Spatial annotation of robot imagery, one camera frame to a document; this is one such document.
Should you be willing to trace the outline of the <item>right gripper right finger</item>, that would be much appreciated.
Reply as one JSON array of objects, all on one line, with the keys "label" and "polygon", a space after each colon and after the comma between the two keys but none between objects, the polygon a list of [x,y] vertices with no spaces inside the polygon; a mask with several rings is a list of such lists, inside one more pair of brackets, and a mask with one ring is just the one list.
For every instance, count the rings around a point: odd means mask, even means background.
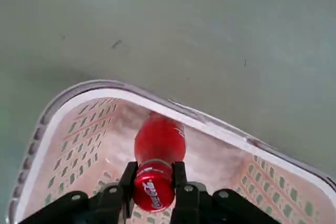
[{"label": "right gripper right finger", "polygon": [[175,207],[170,223],[270,223],[270,215],[231,189],[210,195],[187,181],[184,162],[173,164]]}]

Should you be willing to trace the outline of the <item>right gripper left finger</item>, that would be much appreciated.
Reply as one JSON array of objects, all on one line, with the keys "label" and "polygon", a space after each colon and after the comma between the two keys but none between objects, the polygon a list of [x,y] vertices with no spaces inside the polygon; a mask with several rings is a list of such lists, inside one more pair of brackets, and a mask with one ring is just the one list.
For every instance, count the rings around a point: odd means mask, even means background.
[{"label": "right gripper left finger", "polygon": [[82,191],[71,191],[21,223],[126,223],[134,207],[137,170],[137,162],[128,162],[117,184],[106,185],[91,198]]}]

